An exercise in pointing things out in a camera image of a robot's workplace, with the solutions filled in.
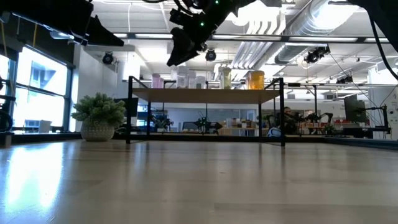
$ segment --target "white plant pot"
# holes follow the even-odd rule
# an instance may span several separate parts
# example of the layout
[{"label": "white plant pot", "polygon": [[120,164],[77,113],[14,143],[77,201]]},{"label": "white plant pot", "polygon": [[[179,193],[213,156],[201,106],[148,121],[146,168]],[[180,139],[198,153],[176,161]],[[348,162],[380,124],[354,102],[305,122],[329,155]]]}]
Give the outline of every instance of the white plant pot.
[{"label": "white plant pot", "polygon": [[106,122],[84,121],[80,129],[81,137],[86,141],[109,141],[114,134],[114,127]]}]

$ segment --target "silver ventilation duct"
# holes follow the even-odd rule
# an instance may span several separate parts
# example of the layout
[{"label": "silver ventilation duct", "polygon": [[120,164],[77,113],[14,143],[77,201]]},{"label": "silver ventilation duct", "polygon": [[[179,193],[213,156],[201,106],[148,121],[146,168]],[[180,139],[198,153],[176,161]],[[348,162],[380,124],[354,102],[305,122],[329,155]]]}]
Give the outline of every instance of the silver ventilation duct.
[{"label": "silver ventilation duct", "polygon": [[[330,0],[313,0],[310,5],[288,27],[285,35],[328,35],[342,25],[358,9],[358,6],[329,4]],[[306,46],[273,43],[266,56],[256,64],[259,69],[264,63],[287,64],[302,52]]]}]

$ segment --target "shelf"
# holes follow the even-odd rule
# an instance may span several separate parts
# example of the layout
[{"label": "shelf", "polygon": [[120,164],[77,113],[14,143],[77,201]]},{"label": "shelf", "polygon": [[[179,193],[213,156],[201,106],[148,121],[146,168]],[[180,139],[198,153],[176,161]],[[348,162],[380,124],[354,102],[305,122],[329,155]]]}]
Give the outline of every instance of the shelf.
[{"label": "shelf", "polygon": [[132,94],[158,103],[259,104],[278,97],[279,91],[133,88]]}]

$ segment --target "ceiling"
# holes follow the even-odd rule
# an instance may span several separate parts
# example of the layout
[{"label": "ceiling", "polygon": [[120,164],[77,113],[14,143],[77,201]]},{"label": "ceiling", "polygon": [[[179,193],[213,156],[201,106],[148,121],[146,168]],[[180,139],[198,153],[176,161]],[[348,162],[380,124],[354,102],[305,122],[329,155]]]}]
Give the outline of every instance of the ceiling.
[{"label": "ceiling", "polygon": [[[295,0],[295,6],[287,10],[287,21],[307,3],[308,0]],[[158,32],[168,33],[175,24],[169,22],[169,12],[174,7],[173,1],[166,1],[159,4],[148,4],[141,1],[127,0],[94,0],[94,13],[98,15],[101,23],[111,32]],[[248,26],[239,27],[231,21],[225,21],[217,30],[219,34],[244,34]],[[334,30],[331,35],[341,36],[372,36],[369,17],[365,10],[359,9],[343,25]],[[169,58],[167,45],[169,40],[130,40],[126,44],[136,47],[136,52],[142,57],[145,64],[141,67],[141,73],[150,77],[151,73],[170,73],[166,66]],[[217,53],[217,60],[232,60],[239,49],[240,42],[209,41],[209,48],[214,48]],[[398,55],[390,45],[383,45],[386,55]],[[285,67],[283,72],[286,82],[326,82],[333,75],[341,72],[341,69],[352,68],[354,80],[365,82],[367,70],[373,66],[372,63],[364,63],[367,60],[379,58],[379,51],[376,44],[330,44],[331,56],[321,59],[318,63],[307,65],[298,58],[295,66]],[[127,52],[114,52],[119,60],[127,58]],[[217,62],[207,62],[205,53],[188,61],[186,66],[192,70],[213,71]]]}]

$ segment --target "wooden floor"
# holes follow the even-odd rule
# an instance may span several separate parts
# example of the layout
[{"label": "wooden floor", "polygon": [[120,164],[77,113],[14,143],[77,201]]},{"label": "wooden floor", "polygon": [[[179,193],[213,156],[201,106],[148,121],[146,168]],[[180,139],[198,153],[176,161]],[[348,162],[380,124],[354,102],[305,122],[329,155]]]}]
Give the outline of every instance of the wooden floor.
[{"label": "wooden floor", "polygon": [[0,149],[0,223],[397,223],[398,153],[69,141]]}]

